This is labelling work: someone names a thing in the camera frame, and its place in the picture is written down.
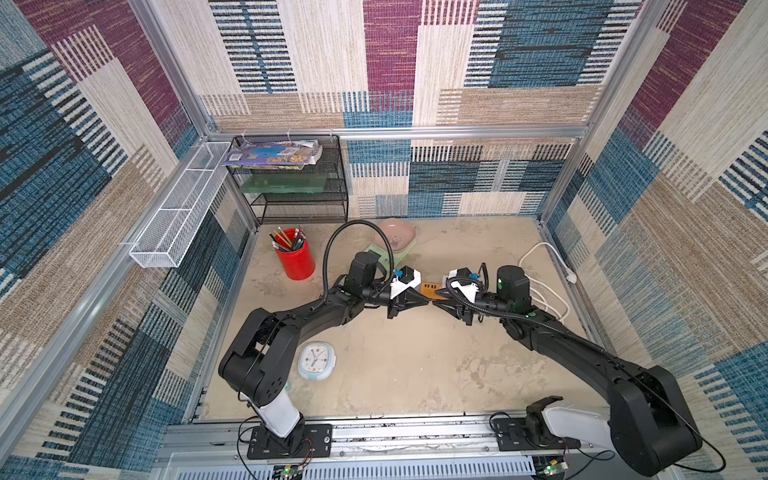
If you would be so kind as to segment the green electronic scale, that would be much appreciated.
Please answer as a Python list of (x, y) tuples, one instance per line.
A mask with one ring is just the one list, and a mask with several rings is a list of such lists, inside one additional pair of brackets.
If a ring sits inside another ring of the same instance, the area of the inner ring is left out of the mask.
[[(393, 252), (393, 259), (394, 259), (394, 269), (397, 270), (399, 267), (401, 267), (405, 259), (407, 258), (408, 254), (411, 252), (411, 250), (416, 246), (417, 239), (414, 238), (407, 246), (405, 246), (400, 251), (394, 251)], [(371, 243), (367, 247), (367, 251), (376, 253), (379, 255), (379, 262), (383, 265), (385, 269), (389, 268), (389, 256), (388, 252), (385, 247), (379, 246), (376, 243)]]

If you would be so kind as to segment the pink panda bowl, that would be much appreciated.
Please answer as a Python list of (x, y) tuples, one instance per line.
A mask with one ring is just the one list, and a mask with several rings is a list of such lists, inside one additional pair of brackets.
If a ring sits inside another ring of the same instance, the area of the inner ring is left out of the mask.
[(400, 218), (381, 220), (378, 226), (387, 237), (394, 252), (404, 250), (416, 238), (415, 226)]

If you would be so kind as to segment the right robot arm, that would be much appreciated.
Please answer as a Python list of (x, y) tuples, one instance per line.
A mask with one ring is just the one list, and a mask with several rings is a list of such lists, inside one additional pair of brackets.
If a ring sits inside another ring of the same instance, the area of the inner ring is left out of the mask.
[(675, 377), (660, 366), (644, 368), (573, 333), (533, 302), (522, 268), (497, 271), (496, 291), (462, 268), (438, 290), (435, 305), (466, 324), (494, 317), (527, 349), (579, 377), (606, 402), (610, 444), (637, 473), (650, 477), (703, 446)]

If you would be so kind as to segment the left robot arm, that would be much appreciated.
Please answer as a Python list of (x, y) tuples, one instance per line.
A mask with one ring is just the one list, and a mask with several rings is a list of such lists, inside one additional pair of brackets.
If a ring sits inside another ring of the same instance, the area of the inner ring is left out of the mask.
[[(384, 242), (388, 264), (379, 255), (359, 252), (347, 274), (329, 282), (328, 264), (333, 242), (345, 229), (363, 225)], [(351, 322), (363, 310), (380, 306), (392, 319), (400, 312), (426, 306), (430, 299), (419, 292), (421, 274), (404, 266), (395, 268), (394, 251), (385, 232), (367, 220), (351, 220), (339, 226), (328, 240), (322, 258), (322, 295), (291, 310), (253, 310), (224, 353), (218, 375), (255, 411), (257, 430), (282, 447), (294, 448), (304, 441), (305, 419), (292, 404), (285, 384), (299, 345), (323, 331)]]

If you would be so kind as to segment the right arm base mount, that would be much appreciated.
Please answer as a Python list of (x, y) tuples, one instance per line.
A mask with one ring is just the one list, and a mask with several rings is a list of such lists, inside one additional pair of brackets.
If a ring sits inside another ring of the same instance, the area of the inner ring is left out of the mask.
[(561, 396), (548, 396), (526, 407), (523, 417), (512, 417), (507, 412), (494, 412), (489, 417), (489, 427), (494, 434), (498, 449), (502, 452), (524, 450), (563, 450), (581, 446), (577, 439), (558, 437), (545, 424), (544, 408), (562, 400)]

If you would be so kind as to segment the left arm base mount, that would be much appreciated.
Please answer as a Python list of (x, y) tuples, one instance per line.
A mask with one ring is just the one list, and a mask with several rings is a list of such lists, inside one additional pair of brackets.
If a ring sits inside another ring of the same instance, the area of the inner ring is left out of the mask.
[(282, 460), (328, 458), (331, 455), (333, 426), (328, 423), (300, 422), (282, 438), (265, 426), (253, 429), (246, 457), (248, 460)]

